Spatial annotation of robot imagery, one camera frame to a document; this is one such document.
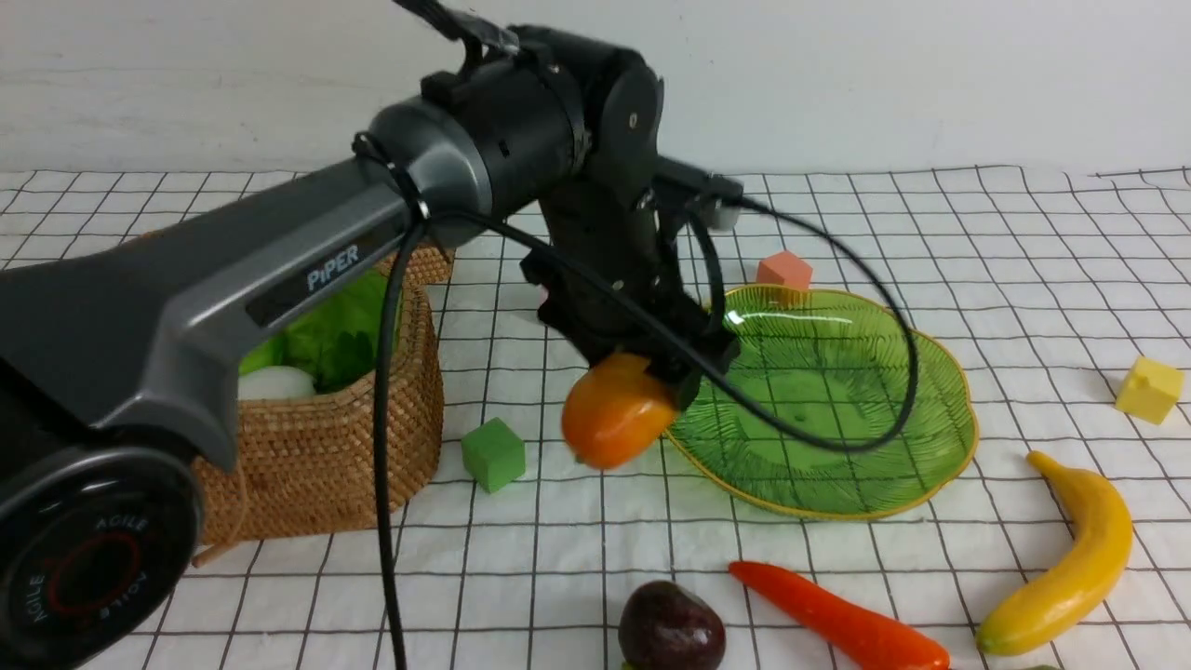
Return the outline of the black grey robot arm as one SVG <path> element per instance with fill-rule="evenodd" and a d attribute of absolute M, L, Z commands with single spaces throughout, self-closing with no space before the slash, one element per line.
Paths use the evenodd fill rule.
<path fill-rule="evenodd" d="M 740 352 L 674 238 L 741 186 L 657 154 L 665 87 L 628 46 L 512 25 L 464 38 L 353 157 L 99 253 L 4 273 L 4 666 L 76 669 L 156 610 L 199 543 L 192 461 L 229 470 L 251 349 L 424 234 L 528 203 L 540 317 L 596 365 L 640 355 L 685 408 Z"/>

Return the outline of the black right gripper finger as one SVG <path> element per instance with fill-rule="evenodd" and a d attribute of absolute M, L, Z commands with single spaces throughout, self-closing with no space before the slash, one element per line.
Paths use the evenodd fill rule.
<path fill-rule="evenodd" d="M 676 411 L 688 411 L 690 403 L 694 402 L 694 399 L 698 397 L 699 390 L 701 390 L 701 382 L 703 374 L 698 370 L 682 370 L 682 372 L 673 372 L 672 397 L 674 399 L 674 407 L 676 407 Z"/>

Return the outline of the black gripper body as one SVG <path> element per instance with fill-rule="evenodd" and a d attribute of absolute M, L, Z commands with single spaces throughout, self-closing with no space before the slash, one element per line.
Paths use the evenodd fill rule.
<path fill-rule="evenodd" d="M 721 317 L 690 298 L 676 257 L 676 234 L 710 232 L 692 212 L 659 211 L 651 188 L 622 202 L 611 188 L 587 179 L 554 188 L 541 199 L 540 209 L 550 246 L 615 292 L 609 298 L 541 251 L 520 261 L 528 283 L 547 292 L 540 320 L 574 344 L 584 361 L 598 364 L 616 351 L 640 355 L 667 386 L 673 372 L 701 372 L 622 309 L 618 300 L 624 298 L 675 332 L 715 370 L 727 372 L 741 351 L 738 340 Z"/>

